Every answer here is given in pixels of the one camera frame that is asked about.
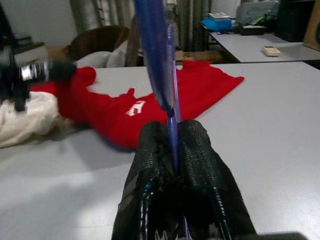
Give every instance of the white logo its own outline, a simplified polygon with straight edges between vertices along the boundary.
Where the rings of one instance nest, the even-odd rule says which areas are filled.
[[[126,112],[130,117],[140,114],[142,111],[143,106],[145,105],[146,101],[137,101],[129,111]]]

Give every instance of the white table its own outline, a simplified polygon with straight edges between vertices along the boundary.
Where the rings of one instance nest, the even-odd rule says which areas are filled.
[[[320,51],[303,46],[302,42],[287,42],[272,34],[242,36],[239,34],[210,33],[237,62],[294,62],[320,60]],[[264,46],[272,46],[281,51],[278,57],[266,56]]]
[[[320,239],[320,71],[226,64],[245,81],[198,120],[230,167],[259,233]],[[151,92],[144,67],[98,69],[98,92]],[[93,130],[0,150],[1,240],[110,239],[133,153]]]

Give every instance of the wooden board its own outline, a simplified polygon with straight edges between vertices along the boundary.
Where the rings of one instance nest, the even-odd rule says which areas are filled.
[[[309,48],[320,51],[320,42],[317,41],[317,29],[320,24],[320,0],[316,0],[313,12],[305,32],[303,44]]]

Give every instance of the brown chair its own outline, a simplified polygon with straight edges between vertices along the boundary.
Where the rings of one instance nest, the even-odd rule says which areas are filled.
[[[113,52],[128,39],[128,35],[129,28],[126,26],[98,27],[78,35],[66,47],[66,54],[68,58],[76,61],[94,52]]]

